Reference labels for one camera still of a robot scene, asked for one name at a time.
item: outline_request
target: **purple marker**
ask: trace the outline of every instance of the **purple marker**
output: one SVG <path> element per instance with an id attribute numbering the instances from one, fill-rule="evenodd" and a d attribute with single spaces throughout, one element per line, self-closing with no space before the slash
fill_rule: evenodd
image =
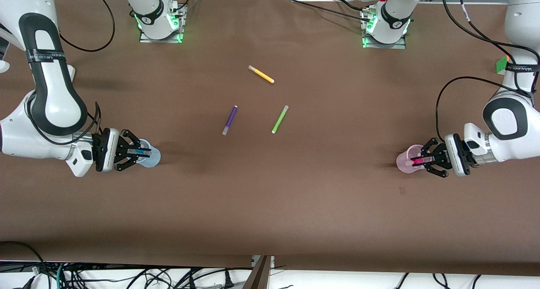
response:
<path id="1" fill-rule="evenodd" d="M 235 118 L 236 111 L 238 110 L 237 106 L 233 106 L 233 110 L 231 111 L 231 114 L 229 115 L 229 119 L 227 120 L 227 124 L 225 125 L 225 128 L 223 129 L 223 136 L 227 135 L 227 131 L 229 130 L 229 127 L 231 126 L 231 123 L 233 123 L 233 118 Z"/>

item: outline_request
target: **plastic cup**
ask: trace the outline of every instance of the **plastic cup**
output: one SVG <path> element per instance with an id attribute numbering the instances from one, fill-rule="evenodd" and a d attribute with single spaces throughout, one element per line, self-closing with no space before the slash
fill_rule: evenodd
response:
<path id="1" fill-rule="evenodd" d="M 420 156 L 420 151 L 422 151 L 421 145 L 412 145 L 397 157 L 396 164 L 401 172 L 413 173 L 417 170 L 424 169 L 423 166 L 413 166 L 414 162 L 411 161 L 411 158 Z"/>
<path id="2" fill-rule="evenodd" d="M 141 154 L 150 154 L 150 157 L 139 157 L 139 159 L 137 160 L 137 164 L 146 168 L 152 168 L 157 166 L 157 164 L 162 158 L 161 152 L 155 147 L 152 147 L 152 145 L 145 139 L 140 140 L 140 146 L 143 148 L 151 149 L 152 151 L 148 152 L 135 150 L 135 152 L 140 152 Z"/>

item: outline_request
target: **black strap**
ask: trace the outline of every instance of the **black strap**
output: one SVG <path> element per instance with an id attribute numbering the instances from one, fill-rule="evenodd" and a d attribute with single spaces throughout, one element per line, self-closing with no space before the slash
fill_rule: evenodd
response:
<path id="1" fill-rule="evenodd" d="M 538 64 L 514 64 L 507 63 L 506 70 L 515 73 L 536 73 L 540 72 L 540 65 Z"/>
<path id="2" fill-rule="evenodd" d="M 139 18 L 139 21 L 141 21 L 145 25 L 154 24 L 154 21 L 157 18 L 159 18 L 159 16 L 161 16 L 163 14 L 163 10 L 164 10 L 163 1 L 162 0 L 158 0 L 158 1 L 159 1 L 158 8 L 156 8 L 156 10 L 154 10 L 150 14 L 144 14 L 143 15 L 143 14 L 139 14 L 139 13 L 134 11 L 135 16 L 137 16 L 137 18 Z"/>
<path id="3" fill-rule="evenodd" d="M 407 21 L 409 21 L 410 16 L 411 16 L 411 15 L 409 15 L 407 18 L 403 18 L 403 19 L 398 19 L 398 18 L 392 17 L 386 11 L 386 3 L 384 3 L 382 5 L 381 14 L 382 14 L 382 18 L 384 19 L 384 21 L 388 22 L 388 25 L 390 25 L 390 28 L 392 30 L 399 30 L 403 25 L 407 24 Z"/>
<path id="4" fill-rule="evenodd" d="M 55 51 L 54 49 L 27 49 L 26 53 L 28 63 L 66 60 L 64 52 Z"/>

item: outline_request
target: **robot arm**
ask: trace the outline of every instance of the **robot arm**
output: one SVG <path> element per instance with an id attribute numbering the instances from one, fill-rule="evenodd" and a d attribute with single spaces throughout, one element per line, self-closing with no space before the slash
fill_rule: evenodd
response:
<path id="1" fill-rule="evenodd" d="M 380 43 L 396 43 L 407 31 L 410 16 L 420 0 L 386 0 L 372 5 L 376 17 L 366 31 Z"/>
<path id="2" fill-rule="evenodd" d="M 150 39 L 164 39 L 179 28 L 178 2 L 174 0 L 127 0 L 140 30 Z"/>
<path id="3" fill-rule="evenodd" d="M 66 64 L 54 0 L 0 0 L 0 24 L 2 35 L 8 33 L 8 41 L 25 51 L 35 81 L 35 91 L 0 121 L 4 154 L 65 160 L 77 177 L 84 176 L 94 162 L 97 171 L 107 172 L 125 170 L 139 157 L 150 156 L 150 149 L 142 148 L 129 131 L 81 131 L 87 110 L 71 81 L 74 69 Z"/>
<path id="4" fill-rule="evenodd" d="M 505 18 L 507 39 L 540 52 L 540 0 L 510 0 Z M 435 145 L 430 141 L 422 153 L 434 157 L 432 162 L 422 163 L 429 172 L 446 177 L 445 171 L 434 170 L 432 165 L 454 170 L 457 176 L 470 174 L 470 166 L 510 159 L 525 159 L 540 156 L 540 112 L 534 108 L 534 83 L 538 75 L 539 61 L 524 49 L 511 48 L 509 53 L 516 64 L 508 64 L 503 85 L 520 92 L 500 88 L 484 107 L 483 118 L 491 132 L 467 123 L 464 139 L 459 135 L 447 135 L 440 147 L 427 152 Z"/>

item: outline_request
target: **green marker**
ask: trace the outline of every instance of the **green marker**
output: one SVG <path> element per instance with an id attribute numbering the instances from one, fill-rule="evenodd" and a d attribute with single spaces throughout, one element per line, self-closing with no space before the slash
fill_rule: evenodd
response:
<path id="1" fill-rule="evenodd" d="M 283 111 L 281 112 L 281 115 L 278 118 L 278 121 L 275 122 L 274 129 L 272 129 L 272 134 L 275 134 L 278 131 L 278 127 L 281 124 L 281 121 L 285 117 L 285 113 L 287 113 L 287 110 L 289 109 L 289 106 L 286 105 L 285 108 L 283 108 Z"/>

